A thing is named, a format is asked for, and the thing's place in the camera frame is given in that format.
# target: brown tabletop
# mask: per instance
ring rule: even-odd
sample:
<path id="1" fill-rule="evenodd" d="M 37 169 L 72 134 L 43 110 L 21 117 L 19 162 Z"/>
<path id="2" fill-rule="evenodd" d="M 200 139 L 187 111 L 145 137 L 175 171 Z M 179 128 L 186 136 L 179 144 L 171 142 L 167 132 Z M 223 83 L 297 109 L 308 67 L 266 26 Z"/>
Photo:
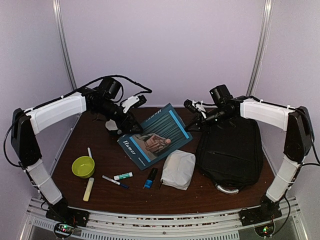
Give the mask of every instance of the brown tabletop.
<path id="1" fill-rule="evenodd" d="M 133 113 L 139 122 L 154 114 L 159 108 L 138 108 Z M 176 108 L 177 113 L 187 124 L 193 115 L 185 108 Z M 259 205 L 261 196 L 274 179 L 266 160 L 258 183 L 244 188 L 237 195 L 226 195 L 216 190 L 209 178 L 203 176 L 197 167 L 194 169 L 189 188 L 179 190 L 163 185 L 159 189 L 162 168 L 165 160 L 152 167 L 158 173 L 151 189 L 143 189 L 151 168 L 144 171 L 129 159 L 117 137 L 110 136 L 104 121 L 93 121 L 95 116 L 86 112 L 76 125 L 53 173 L 53 180 L 64 194 L 71 207 L 88 210 L 107 211 L 126 214 L 189 214 L 206 213 L 244 208 Z M 193 140 L 181 150 L 194 153 L 200 133 L 192 133 Z M 87 179 L 73 175 L 72 163 L 80 156 L 87 156 L 91 148 L 95 161 L 94 184 L 90 199 L 83 201 Z M 122 188 L 102 178 L 132 172 L 133 177 L 121 180 L 129 186 Z"/>

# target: book cover illustration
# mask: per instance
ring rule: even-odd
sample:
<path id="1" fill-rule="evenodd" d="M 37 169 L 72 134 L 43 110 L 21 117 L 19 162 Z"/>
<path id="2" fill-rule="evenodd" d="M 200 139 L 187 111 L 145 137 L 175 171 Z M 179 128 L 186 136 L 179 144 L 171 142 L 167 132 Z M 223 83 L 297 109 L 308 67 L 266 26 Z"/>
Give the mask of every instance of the book cover illustration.
<path id="1" fill-rule="evenodd" d="M 141 123 L 143 133 L 126 134 L 119 138 L 130 159 L 144 170 L 190 142 L 193 137 L 169 103 Z"/>

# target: blue book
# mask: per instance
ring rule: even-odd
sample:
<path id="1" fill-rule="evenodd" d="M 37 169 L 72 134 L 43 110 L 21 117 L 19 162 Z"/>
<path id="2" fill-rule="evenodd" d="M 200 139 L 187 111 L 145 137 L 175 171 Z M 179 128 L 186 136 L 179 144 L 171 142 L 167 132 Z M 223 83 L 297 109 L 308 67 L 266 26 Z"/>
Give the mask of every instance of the blue book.
<path id="1" fill-rule="evenodd" d="M 143 133 L 126 134 L 118 139 L 129 158 L 144 170 L 190 142 L 193 137 L 169 103 L 141 123 Z"/>

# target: white wall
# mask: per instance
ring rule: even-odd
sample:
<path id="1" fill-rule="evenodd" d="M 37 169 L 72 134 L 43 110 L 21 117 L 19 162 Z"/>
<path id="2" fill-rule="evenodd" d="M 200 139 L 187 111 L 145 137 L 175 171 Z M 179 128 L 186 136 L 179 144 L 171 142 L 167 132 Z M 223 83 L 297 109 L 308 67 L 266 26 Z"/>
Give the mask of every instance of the white wall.
<path id="1" fill-rule="evenodd" d="M 271 31 L 255 96 L 265 101 L 308 108 L 320 154 L 320 1 L 276 0 Z M 261 125 L 267 154 L 279 169 L 285 133 Z M 311 152 L 306 162 L 315 162 Z M 289 191 L 296 196 L 312 239 L 320 234 L 320 168 L 306 166 Z"/>
<path id="2" fill-rule="evenodd" d="M 63 62 L 51 0 L 0 2 L 0 145 L 16 108 L 28 108 L 71 90 Z M 37 139 L 50 169 L 74 123 L 66 119 L 41 132 Z M 10 139 L 10 159 L 17 163 Z M 27 176 L 9 165 L 0 150 L 0 239 L 17 239 L 22 218 L 35 193 Z"/>
<path id="3" fill-rule="evenodd" d="M 78 86 L 122 74 L 153 90 L 145 106 L 212 103 L 227 84 L 246 94 L 261 30 L 264 0 L 61 1 Z M 125 84 L 125 97 L 140 89 Z"/>

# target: green bowl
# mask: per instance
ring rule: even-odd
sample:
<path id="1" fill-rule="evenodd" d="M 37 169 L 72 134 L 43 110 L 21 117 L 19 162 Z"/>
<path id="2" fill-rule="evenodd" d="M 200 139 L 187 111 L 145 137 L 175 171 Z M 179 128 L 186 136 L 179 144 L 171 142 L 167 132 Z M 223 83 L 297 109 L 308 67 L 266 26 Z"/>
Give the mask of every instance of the green bowl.
<path id="1" fill-rule="evenodd" d="M 81 156 L 73 162 L 72 172 L 79 178 L 90 178 L 95 172 L 95 161 L 89 156 Z"/>

